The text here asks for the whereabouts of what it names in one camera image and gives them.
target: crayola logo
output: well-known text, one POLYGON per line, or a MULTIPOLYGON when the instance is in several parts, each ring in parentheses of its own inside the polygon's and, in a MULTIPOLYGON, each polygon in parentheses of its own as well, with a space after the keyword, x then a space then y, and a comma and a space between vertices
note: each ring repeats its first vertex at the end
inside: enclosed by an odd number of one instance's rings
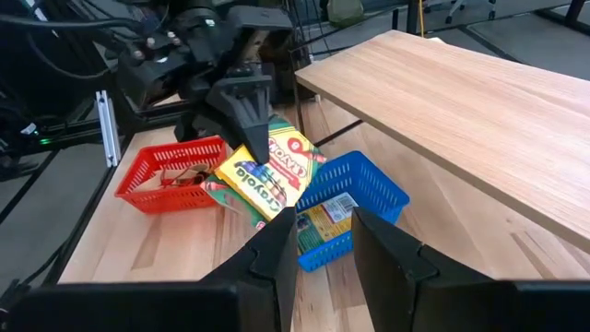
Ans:
POLYGON ((300 178, 307 177, 307 170, 295 161, 290 154, 285 152, 274 138, 268 139, 268 151, 276 157, 281 164, 285 165, 290 173, 297 175, 300 178))
POLYGON ((265 200, 272 211, 279 212, 283 208, 281 204, 268 193, 266 186, 261 183, 260 180, 248 173, 242 166, 236 167, 236 175, 240 177, 240 180, 243 183, 248 184, 248 186, 253 188, 253 190, 265 200))

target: wood grain surface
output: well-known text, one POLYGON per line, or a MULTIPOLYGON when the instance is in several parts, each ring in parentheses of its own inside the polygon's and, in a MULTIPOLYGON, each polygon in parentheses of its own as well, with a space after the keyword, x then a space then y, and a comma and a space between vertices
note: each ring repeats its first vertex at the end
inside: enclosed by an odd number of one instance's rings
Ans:
MULTIPOLYGON (((322 101, 304 104, 303 120, 317 141, 357 118, 322 101)), ((113 196, 140 148, 173 139, 172 128, 136 135, 60 282, 199 280, 254 234, 219 207, 147 216, 113 196)), ((368 124, 322 147, 329 158, 355 149, 410 195, 398 226, 452 258, 497 279, 590 279, 590 255, 368 124)), ((352 255, 299 271, 291 330, 372 331, 352 255)))
POLYGON ((590 252, 590 82, 397 31, 297 76, 307 88, 590 252))

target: blue basket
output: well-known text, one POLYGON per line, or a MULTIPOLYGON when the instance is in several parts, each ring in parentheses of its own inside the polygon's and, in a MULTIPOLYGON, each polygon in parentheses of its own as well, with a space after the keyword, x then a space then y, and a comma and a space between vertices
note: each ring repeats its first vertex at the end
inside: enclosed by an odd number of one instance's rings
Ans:
MULTIPOLYGON (((349 152, 327 162, 297 203, 297 212, 349 193, 360 207, 395 224, 409 197, 359 151, 349 152)), ((325 265, 352 250, 350 231, 337 236, 299 257, 307 272, 325 265)))

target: red basket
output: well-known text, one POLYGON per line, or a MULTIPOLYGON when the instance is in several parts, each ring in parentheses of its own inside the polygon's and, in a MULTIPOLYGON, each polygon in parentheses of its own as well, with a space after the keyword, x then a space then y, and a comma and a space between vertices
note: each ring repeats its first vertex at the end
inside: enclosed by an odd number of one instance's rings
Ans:
POLYGON ((155 171, 184 170, 196 163, 214 167, 226 159, 226 154, 225 142, 217 136, 142 148, 114 195, 148 214, 213 206, 215 201, 198 185, 137 193, 133 190, 155 171))

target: crayola crayon box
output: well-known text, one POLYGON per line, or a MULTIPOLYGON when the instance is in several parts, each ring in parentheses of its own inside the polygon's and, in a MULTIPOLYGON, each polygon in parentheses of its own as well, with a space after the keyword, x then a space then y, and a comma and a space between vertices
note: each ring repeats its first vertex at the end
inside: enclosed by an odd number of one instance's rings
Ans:
POLYGON ((257 164, 242 146, 215 174, 266 220, 271 220, 284 207, 295 206, 325 157, 302 133, 276 115, 269 121, 268 134, 267 164, 257 164))

